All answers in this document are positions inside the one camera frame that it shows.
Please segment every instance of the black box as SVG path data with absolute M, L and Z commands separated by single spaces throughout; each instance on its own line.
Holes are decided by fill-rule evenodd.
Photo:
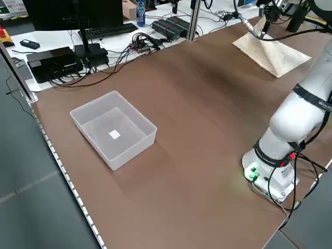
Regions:
M 31 53 L 26 57 L 27 64 L 38 83 L 83 70 L 81 61 L 69 47 Z
M 179 17 L 169 17 L 169 18 L 167 18 L 167 21 L 173 23 L 174 25 L 176 25 L 180 29 L 182 29 L 183 31 L 181 32 L 181 37 L 187 38 L 187 34 L 188 34 L 189 26 L 190 26 L 189 22 L 182 20 Z
M 184 32 L 184 29 L 178 27 L 168 20 L 163 19 L 153 22 L 152 28 L 158 33 L 166 36 L 168 40 L 177 40 Z

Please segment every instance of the black strap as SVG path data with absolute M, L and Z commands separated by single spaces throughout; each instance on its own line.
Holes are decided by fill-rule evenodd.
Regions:
M 286 157 L 284 159 L 273 159 L 267 156 L 259 147 L 259 140 L 256 142 L 256 144 L 253 146 L 253 149 L 257 155 L 257 157 L 266 163 L 267 165 L 274 167 L 274 168 L 281 168 L 283 166 L 288 165 L 290 162 L 290 158 Z
M 296 142 L 288 142 L 288 144 L 296 151 L 296 152 L 301 152 L 306 148 L 306 143 L 303 140 L 300 144 Z
M 293 91 L 299 95 L 301 98 L 303 98 L 305 101 L 309 102 L 310 104 L 317 106 L 318 108 L 325 110 L 329 113 L 332 112 L 332 105 L 325 100 L 322 100 L 321 98 L 313 95 L 311 92 L 308 92 L 306 89 L 304 89 L 302 86 L 297 84 Z

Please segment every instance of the keyboard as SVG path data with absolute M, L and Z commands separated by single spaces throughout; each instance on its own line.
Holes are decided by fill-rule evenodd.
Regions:
M 121 26 L 115 26 L 115 27 L 89 29 L 89 30 L 86 30 L 86 32 L 87 32 L 88 39 L 96 39 L 96 38 L 104 38 L 107 36 L 115 36 L 115 35 L 130 33 L 135 30 L 138 30 L 138 28 L 134 24 L 126 23 Z

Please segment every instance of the computer monitor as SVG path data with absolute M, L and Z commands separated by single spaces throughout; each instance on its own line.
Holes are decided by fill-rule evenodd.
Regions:
M 98 43 L 88 43 L 86 29 L 122 25 L 122 0 L 23 0 L 23 2 L 36 30 L 80 30 L 83 45 L 76 45 L 74 50 L 86 66 L 108 63 L 107 51 Z
M 79 29 L 74 0 L 23 0 L 36 30 Z M 122 0 L 79 0 L 86 29 L 121 26 Z

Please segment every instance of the water bottle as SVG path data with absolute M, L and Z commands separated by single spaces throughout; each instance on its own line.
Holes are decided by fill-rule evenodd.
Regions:
M 145 4 L 144 0 L 138 0 L 138 5 L 137 5 L 137 25 L 139 27 L 144 27 L 145 25 Z

